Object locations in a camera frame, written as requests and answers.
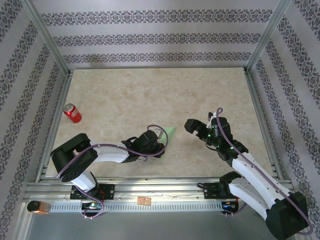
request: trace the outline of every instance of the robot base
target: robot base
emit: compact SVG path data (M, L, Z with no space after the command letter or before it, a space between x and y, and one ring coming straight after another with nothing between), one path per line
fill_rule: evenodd
M93 196L99 200L113 200L115 195L115 185L114 184L99 184L100 190L98 193ZM79 190L72 185L71 193L70 193L70 200L90 200L86 196L82 195Z

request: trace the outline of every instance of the orange object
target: orange object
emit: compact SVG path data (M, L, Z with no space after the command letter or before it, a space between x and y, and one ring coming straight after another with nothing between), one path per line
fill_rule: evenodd
M43 201L31 201L26 206L29 213L33 214L48 214L50 210L50 203Z
M150 197L143 197L143 196L138 196L138 200L136 202L139 205L151 205L151 198Z

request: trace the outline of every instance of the patterned wall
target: patterned wall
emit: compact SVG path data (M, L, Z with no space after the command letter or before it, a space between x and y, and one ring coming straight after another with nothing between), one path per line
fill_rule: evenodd
M70 69L244 67L279 0L35 0Z
M281 165L306 196L312 239L320 239L319 17L318 2L291 2L252 74Z
M63 74L18 0L0 0L0 240L35 179Z

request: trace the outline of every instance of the floor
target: floor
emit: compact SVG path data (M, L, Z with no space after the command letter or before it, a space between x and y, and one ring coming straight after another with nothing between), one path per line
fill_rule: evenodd
M75 70L66 103L82 120L63 115L54 148L79 133L92 141L119 143L150 124L174 127L165 154L131 163L97 162L96 177L220 177L233 169L184 129L187 119L207 122L223 107L233 137L271 173L270 161L242 68L148 68ZM57 174L50 160L47 177Z

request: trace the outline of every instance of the gray floor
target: gray floor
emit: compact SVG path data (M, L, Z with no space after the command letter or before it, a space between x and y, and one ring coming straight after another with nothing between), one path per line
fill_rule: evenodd
M34 215L27 240L274 240L250 207L235 217L220 212L80 213Z

